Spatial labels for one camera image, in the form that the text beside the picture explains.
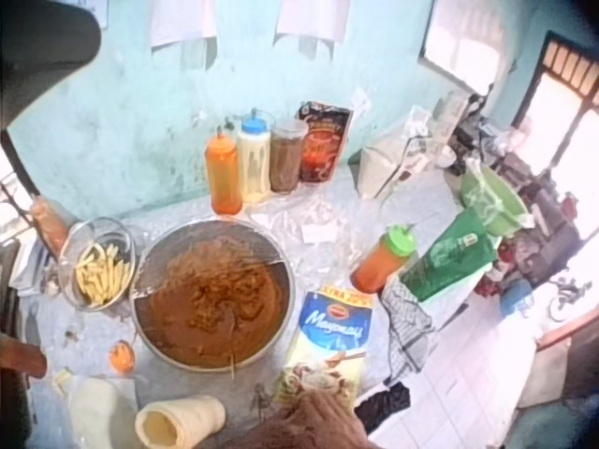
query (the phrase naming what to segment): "orange bottle with green cap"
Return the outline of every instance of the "orange bottle with green cap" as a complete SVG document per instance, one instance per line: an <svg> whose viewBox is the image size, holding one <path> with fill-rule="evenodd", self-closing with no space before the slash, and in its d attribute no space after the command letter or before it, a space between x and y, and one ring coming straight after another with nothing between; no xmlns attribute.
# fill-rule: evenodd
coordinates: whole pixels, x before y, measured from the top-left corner
<svg viewBox="0 0 599 449"><path fill-rule="evenodd" d="M362 293L380 292L387 277L400 269L416 250L416 239L405 226L392 226L351 275Z"/></svg>
<svg viewBox="0 0 599 449"><path fill-rule="evenodd" d="M222 215L235 215L241 210L239 166L235 142L221 133L206 146L206 174L210 185L212 209Z"/></svg>

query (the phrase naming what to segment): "french fries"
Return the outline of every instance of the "french fries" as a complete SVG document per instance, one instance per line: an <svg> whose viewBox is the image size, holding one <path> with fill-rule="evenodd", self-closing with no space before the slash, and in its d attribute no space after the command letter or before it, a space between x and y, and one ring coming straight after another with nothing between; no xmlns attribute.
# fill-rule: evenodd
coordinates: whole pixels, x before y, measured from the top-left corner
<svg viewBox="0 0 599 449"><path fill-rule="evenodd" d="M90 245L75 266L75 281L89 300L89 305L99 307L113 299L123 288L130 274L130 264L118 259L119 248L99 243Z"/></svg>

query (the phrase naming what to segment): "green plastic bag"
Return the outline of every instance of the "green plastic bag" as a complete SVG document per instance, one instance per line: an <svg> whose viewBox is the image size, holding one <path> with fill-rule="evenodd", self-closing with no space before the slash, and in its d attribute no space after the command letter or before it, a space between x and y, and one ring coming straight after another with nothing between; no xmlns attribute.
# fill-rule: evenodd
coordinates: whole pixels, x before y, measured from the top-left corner
<svg viewBox="0 0 599 449"><path fill-rule="evenodd" d="M467 209L400 278L422 302L495 259L485 226L474 210Z"/></svg>

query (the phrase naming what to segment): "checkered cloth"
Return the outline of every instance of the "checkered cloth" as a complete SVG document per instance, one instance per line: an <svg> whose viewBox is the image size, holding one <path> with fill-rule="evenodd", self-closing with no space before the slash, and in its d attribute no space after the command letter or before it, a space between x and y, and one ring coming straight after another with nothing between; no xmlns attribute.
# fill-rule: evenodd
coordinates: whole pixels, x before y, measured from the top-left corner
<svg viewBox="0 0 599 449"><path fill-rule="evenodd" d="M437 332L432 319L420 309L418 300L398 276L387 280L381 302L389 315L391 375L385 384L393 385L411 372L422 371Z"/></svg>

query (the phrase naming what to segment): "green cap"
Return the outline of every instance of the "green cap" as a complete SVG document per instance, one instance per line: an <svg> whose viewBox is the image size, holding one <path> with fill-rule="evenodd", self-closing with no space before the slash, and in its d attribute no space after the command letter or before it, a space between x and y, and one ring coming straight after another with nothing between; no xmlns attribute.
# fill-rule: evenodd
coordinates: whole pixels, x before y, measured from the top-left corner
<svg viewBox="0 0 599 449"><path fill-rule="evenodd" d="M416 239L406 226L392 226L385 236L385 244L392 253L405 257L416 250Z"/></svg>

